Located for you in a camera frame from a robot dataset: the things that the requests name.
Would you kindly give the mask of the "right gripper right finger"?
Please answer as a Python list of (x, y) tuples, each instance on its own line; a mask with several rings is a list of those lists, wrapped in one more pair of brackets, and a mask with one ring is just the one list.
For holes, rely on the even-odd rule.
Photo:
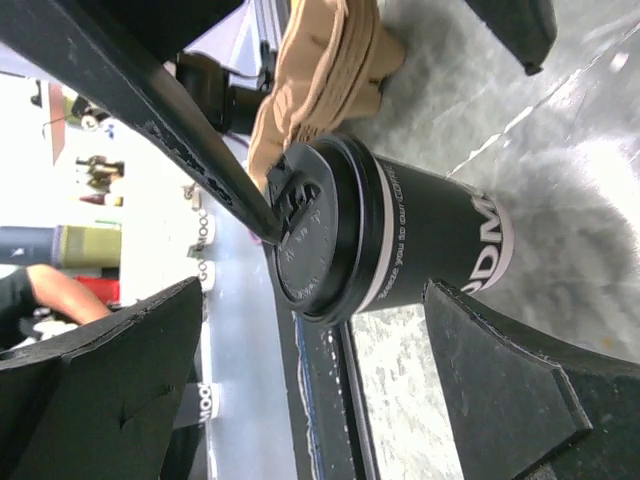
[(639, 366), (576, 347), (441, 281), (423, 306), (467, 479), (636, 479)]

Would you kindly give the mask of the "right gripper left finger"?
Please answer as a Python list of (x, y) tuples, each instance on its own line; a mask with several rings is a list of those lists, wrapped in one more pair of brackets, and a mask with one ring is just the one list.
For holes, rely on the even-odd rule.
[(2, 353), (2, 478), (159, 478), (202, 304), (191, 277), (102, 320)]

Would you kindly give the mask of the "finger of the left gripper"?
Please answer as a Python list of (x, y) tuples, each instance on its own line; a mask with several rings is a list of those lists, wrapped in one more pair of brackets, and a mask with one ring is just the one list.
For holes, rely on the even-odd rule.
[(551, 0), (467, 0), (528, 76), (543, 70), (558, 34)]
[(186, 47), (238, 1), (4, 1), (1, 42), (157, 146), (271, 244), (282, 226), (221, 137), (248, 135), (264, 92)]

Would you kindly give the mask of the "black white paper cup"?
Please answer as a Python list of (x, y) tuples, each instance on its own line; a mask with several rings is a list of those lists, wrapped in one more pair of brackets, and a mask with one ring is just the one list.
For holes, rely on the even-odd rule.
[(382, 244), (358, 312), (420, 300), (429, 279), (472, 295), (495, 285), (514, 253), (505, 208), (461, 182), (374, 158), (382, 185)]

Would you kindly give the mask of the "black plastic cup lid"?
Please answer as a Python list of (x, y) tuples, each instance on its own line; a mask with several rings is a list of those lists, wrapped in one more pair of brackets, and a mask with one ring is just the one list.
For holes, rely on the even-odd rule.
[(267, 179), (283, 230), (269, 250), (275, 291), (316, 325), (365, 309), (392, 246), (393, 206), (380, 163), (359, 140), (332, 134), (291, 145)]

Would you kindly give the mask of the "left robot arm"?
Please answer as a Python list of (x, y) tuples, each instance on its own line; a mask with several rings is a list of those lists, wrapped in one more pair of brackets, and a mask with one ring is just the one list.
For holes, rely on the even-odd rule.
[[(544, 70), (555, 41), (548, 1), (507, 1), (505, 27), (464, 18), (470, 1), (388, 1), (383, 23), (409, 49), (387, 82), (381, 136), (411, 131), (464, 141), (501, 126), (501, 101), (518, 77)], [(5, 1), (1, 5), (1, 212), (45, 210), (61, 191), (39, 141), (47, 114), (28, 101), (27, 80), (63, 82), (154, 144), (259, 238), (279, 224), (220, 135), (162, 64), (175, 52), (211, 53), (203, 35), (185, 36), (187, 13), (211, 1)]]

